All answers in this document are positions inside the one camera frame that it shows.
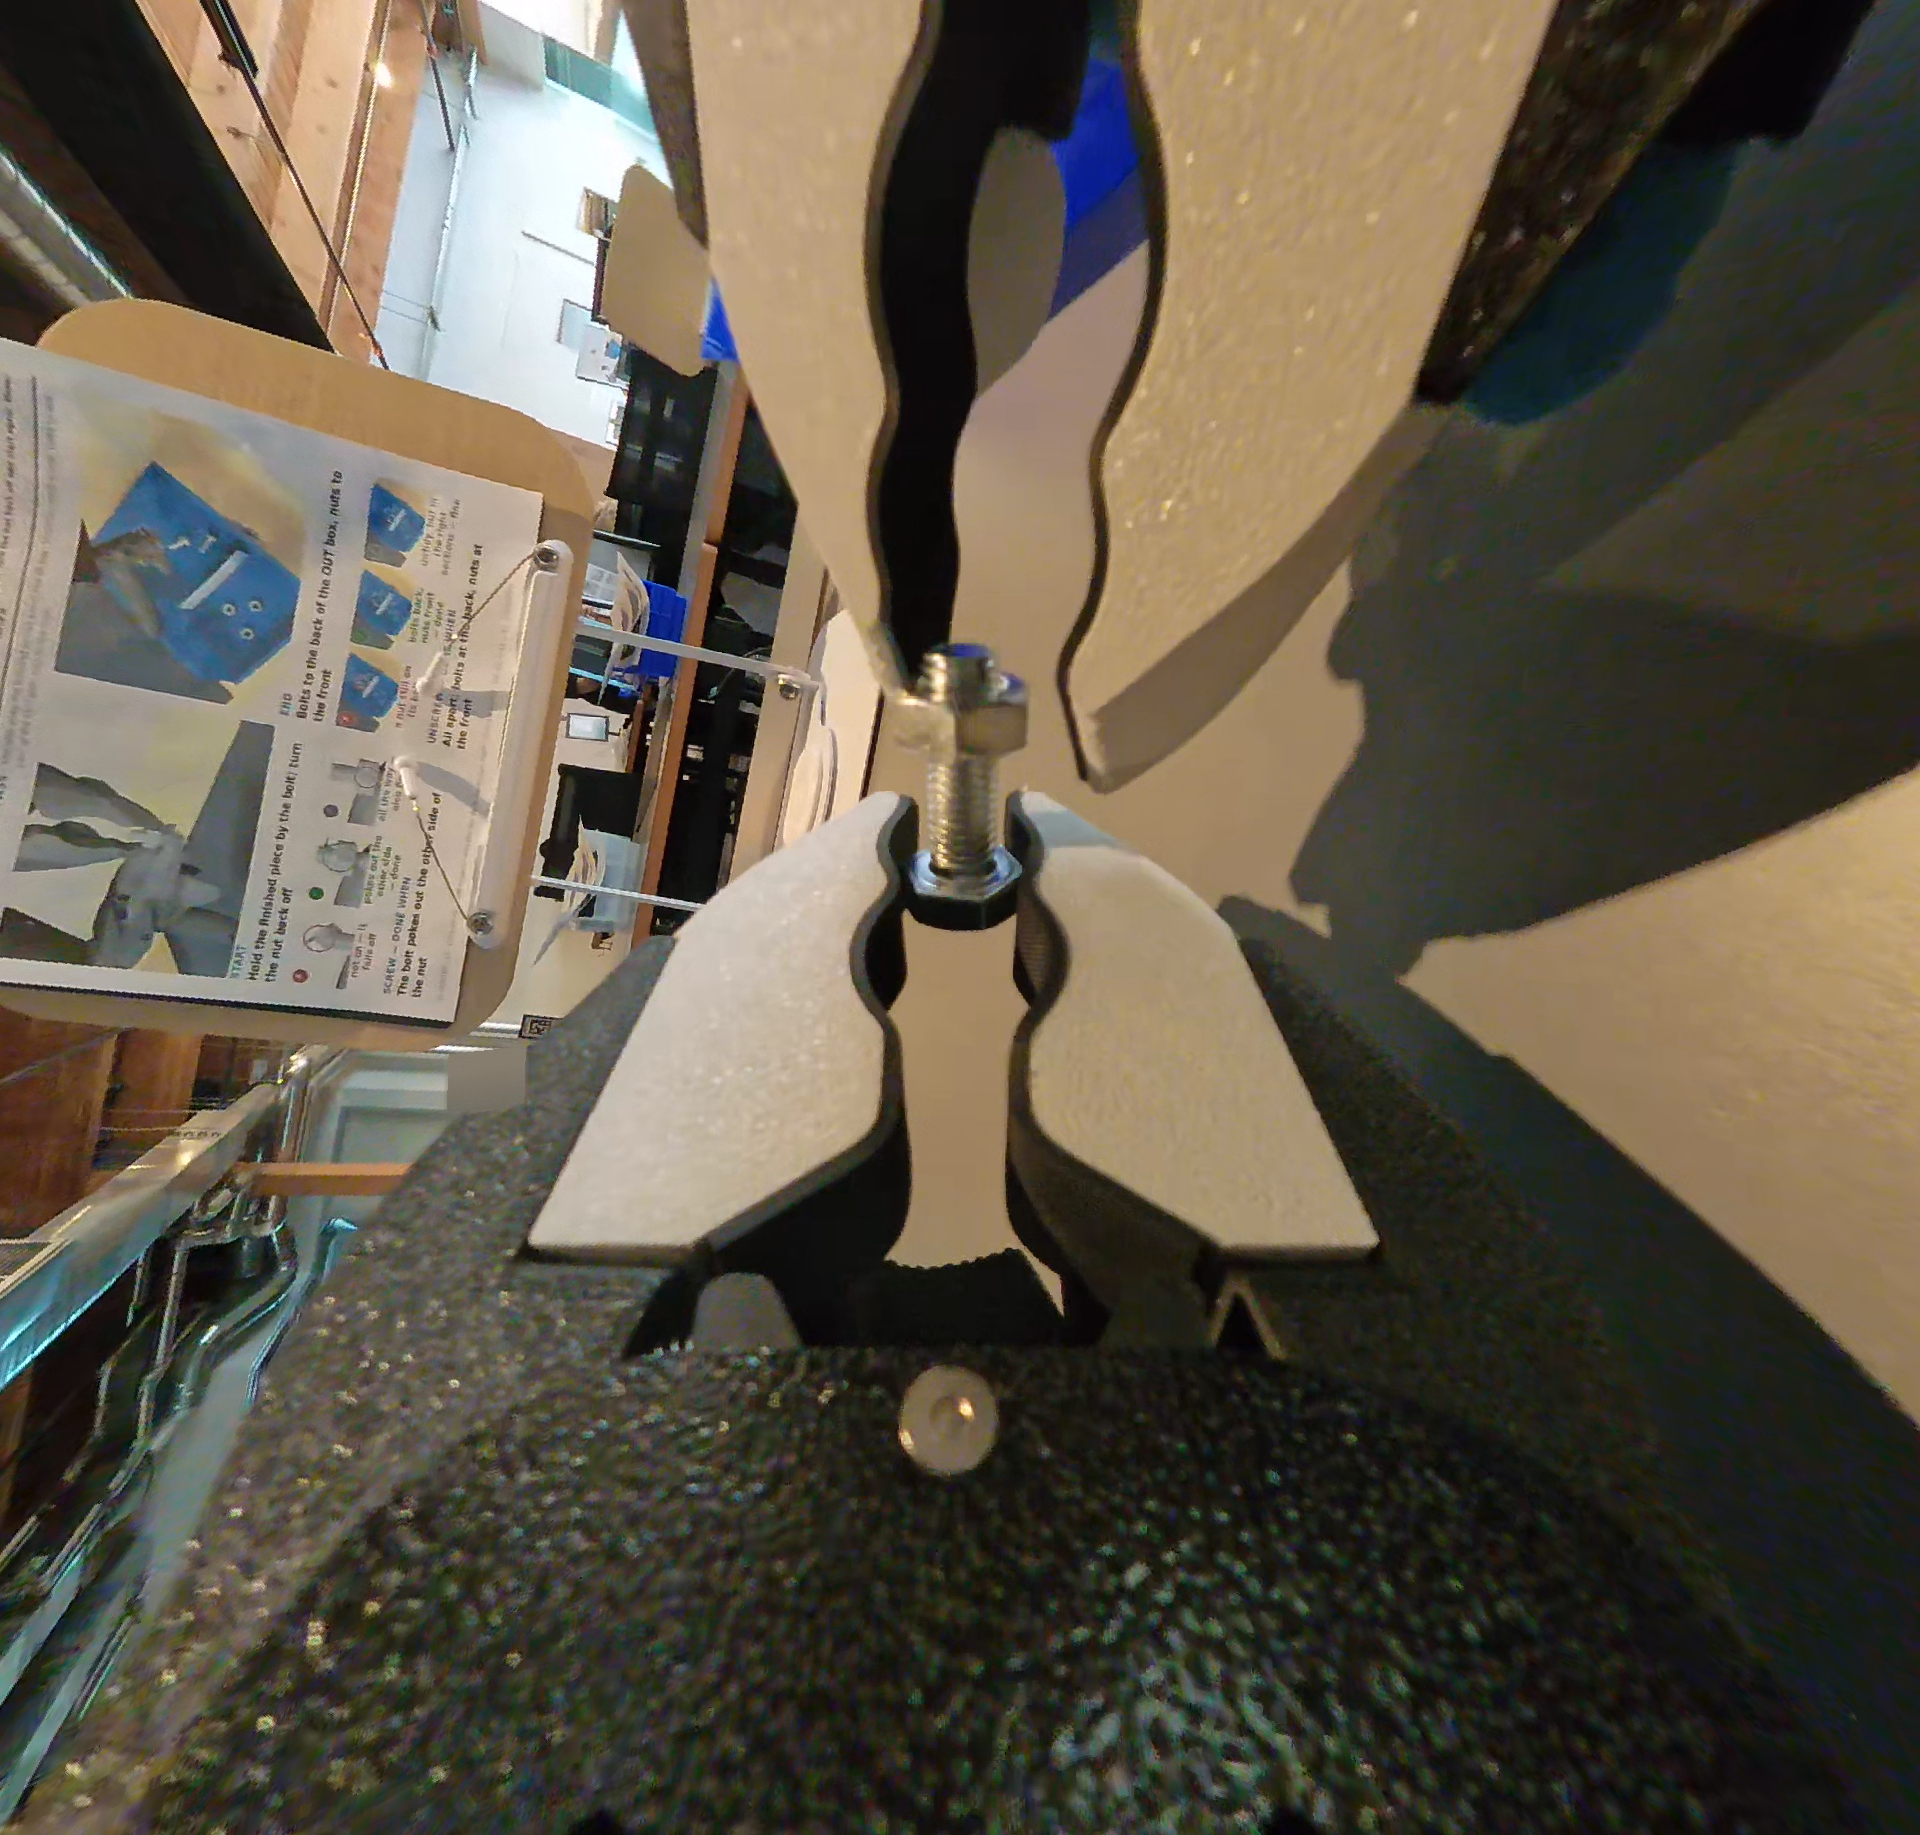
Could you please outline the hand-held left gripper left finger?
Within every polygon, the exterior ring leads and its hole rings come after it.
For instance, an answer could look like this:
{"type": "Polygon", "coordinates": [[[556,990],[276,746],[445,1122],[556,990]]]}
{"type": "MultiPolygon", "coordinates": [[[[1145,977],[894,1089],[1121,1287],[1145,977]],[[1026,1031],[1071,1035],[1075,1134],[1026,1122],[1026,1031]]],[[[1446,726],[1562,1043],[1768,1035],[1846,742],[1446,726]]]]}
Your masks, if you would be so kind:
{"type": "Polygon", "coordinates": [[[865,796],[717,891],[672,953],[532,1221],[548,1266],[659,1270],[639,1344],[717,1278],[762,1278],[803,1344],[857,1344],[911,1204],[902,862],[915,804],[865,796]]]}

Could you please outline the rounded wooden stand board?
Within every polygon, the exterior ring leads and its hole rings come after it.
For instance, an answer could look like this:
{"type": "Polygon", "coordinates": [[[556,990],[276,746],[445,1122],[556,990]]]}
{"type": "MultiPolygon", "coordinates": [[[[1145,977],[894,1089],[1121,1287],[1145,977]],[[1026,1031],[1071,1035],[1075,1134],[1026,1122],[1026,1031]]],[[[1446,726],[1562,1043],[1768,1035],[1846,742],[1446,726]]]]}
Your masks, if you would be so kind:
{"type": "Polygon", "coordinates": [[[684,379],[709,367],[709,256],[684,227],[667,181],[643,165],[626,169],[614,202],[597,313],[639,355],[684,379]]]}

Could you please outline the steel hex nut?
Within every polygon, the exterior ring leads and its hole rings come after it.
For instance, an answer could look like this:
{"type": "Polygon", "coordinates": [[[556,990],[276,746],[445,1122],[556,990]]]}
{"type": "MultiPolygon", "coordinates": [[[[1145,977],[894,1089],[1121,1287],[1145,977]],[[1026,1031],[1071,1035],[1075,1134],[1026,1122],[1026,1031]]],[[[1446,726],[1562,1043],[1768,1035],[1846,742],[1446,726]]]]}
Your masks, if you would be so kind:
{"type": "Polygon", "coordinates": [[[894,697],[894,730],[935,763],[1005,759],[1026,746],[1026,689],[1005,676],[985,701],[894,697]]]}

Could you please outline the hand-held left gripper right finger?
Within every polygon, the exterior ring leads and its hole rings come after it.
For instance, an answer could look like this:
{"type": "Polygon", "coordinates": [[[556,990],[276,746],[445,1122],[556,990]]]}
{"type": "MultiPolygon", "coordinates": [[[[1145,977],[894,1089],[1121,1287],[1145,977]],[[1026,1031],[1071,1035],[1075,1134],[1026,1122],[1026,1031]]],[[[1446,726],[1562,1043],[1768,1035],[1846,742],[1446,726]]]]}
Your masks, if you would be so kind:
{"type": "Polygon", "coordinates": [[[1009,1052],[1018,1241],[1067,1340],[1281,1361],[1257,1278],[1360,1266],[1380,1233],[1228,920],[1042,792],[1022,862],[1009,1052]]]}

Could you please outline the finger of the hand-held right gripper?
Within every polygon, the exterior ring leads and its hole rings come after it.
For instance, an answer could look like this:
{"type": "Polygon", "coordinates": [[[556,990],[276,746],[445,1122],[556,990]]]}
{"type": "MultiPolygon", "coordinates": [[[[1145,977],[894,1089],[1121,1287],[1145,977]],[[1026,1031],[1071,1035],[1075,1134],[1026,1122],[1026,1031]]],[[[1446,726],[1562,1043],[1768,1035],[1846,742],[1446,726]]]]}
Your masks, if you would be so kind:
{"type": "Polygon", "coordinates": [[[882,693],[952,639],[997,0],[684,0],[709,264],[882,693]]]}
{"type": "Polygon", "coordinates": [[[1265,668],[1434,441],[1417,375],[1557,0],[1121,0],[1141,334],[1063,656],[1084,783],[1265,668]]]}

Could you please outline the wooden document stand white base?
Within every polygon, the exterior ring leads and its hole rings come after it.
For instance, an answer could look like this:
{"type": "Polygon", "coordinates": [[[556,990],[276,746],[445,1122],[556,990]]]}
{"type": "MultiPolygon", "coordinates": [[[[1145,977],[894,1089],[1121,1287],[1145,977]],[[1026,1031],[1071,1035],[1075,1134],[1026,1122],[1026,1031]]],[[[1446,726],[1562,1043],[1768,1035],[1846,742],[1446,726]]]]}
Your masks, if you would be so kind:
{"type": "Polygon", "coordinates": [[[433,1052],[478,1031],[515,990],[519,932],[536,887],[540,783],[556,763],[564,664],[573,635],[564,598],[581,594],[589,557],[589,478],[581,458],[540,421],[420,383],[334,351],[260,334],[169,301],[99,301],[70,309],[29,351],[33,367],[78,359],[136,383],[222,400],[280,425],[301,425],[375,449],[387,462],[420,462],[461,478],[499,478],[540,495],[540,540],[569,548],[560,573],[536,586],[536,631],[523,647],[511,713],[511,821],[494,825],[482,911],[490,940],[466,953],[461,994],[445,1023],[400,1023],[346,1010],[272,1010],[111,994],[103,986],[33,990],[4,986],[4,1010],[58,1027],[247,1035],[272,1043],[325,1043],[346,1052],[433,1052]]]}

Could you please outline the steel hex bolt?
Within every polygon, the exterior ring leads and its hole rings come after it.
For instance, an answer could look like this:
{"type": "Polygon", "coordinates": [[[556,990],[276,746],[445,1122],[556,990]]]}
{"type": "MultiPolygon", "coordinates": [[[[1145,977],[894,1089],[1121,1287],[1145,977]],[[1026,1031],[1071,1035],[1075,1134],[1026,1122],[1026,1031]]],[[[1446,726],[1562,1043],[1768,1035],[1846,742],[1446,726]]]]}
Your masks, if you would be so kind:
{"type": "MultiPolygon", "coordinates": [[[[939,643],[923,652],[923,672],[906,697],[985,701],[1005,676],[985,643],[939,643]]],[[[919,755],[923,804],[906,903],[927,928],[989,932],[1018,911],[1022,862],[1005,845],[1005,759],[935,763],[919,755]]]]}

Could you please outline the person's right hand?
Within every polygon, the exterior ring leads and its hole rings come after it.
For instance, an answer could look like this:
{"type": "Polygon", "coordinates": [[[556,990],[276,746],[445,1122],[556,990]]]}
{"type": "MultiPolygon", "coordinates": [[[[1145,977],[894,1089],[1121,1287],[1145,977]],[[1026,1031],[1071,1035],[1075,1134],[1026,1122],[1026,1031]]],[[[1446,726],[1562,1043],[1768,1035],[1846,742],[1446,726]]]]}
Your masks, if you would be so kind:
{"type": "Polygon", "coordinates": [[[1656,140],[1459,408],[1537,429],[1607,404],[1726,425],[1916,285],[1916,111],[1796,140],[1656,140]]]}

